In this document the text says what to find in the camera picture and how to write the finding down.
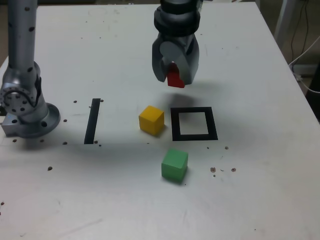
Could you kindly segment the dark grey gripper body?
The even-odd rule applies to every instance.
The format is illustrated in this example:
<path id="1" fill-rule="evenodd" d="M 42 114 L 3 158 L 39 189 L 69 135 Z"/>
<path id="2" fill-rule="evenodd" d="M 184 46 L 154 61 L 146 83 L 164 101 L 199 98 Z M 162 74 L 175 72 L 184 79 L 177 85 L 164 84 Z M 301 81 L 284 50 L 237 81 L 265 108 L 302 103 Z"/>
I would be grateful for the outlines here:
<path id="1" fill-rule="evenodd" d="M 176 45 L 181 45 L 183 48 L 197 48 L 198 41 L 195 34 L 187 35 L 187 36 L 170 36 L 164 33 L 159 33 L 157 36 L 157 45 L 159 48 L 160 45 L 164 42 L 173 42 Z"/>

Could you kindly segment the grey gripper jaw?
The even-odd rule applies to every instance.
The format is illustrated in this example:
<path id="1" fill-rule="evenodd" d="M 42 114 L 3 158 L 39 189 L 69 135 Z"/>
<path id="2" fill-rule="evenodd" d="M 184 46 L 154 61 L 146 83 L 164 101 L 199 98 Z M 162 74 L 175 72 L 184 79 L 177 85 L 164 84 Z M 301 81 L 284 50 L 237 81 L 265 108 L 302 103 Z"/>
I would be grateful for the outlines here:
<path id="1" fill-rule="evenodd" d="M 177 74 L 178 84 L 191 85 L 199 66 L 199 45 L 195 37 L 190 38 L 188 47 L 180 42 L 164 41 L 160 44 L 159 52 L 162 55 L 161 81 L 164 82 L 169 73 Z"/>
<path id="2" fill-rule="evenodd" d="M 164 56 L 160 51 L 160 46 L 163 43 L 162 38 L 157 38 L 152 44 L 152 70 L 158 81 L 164 82 L 166 79 L 166 65 L 164 64 Z"/>

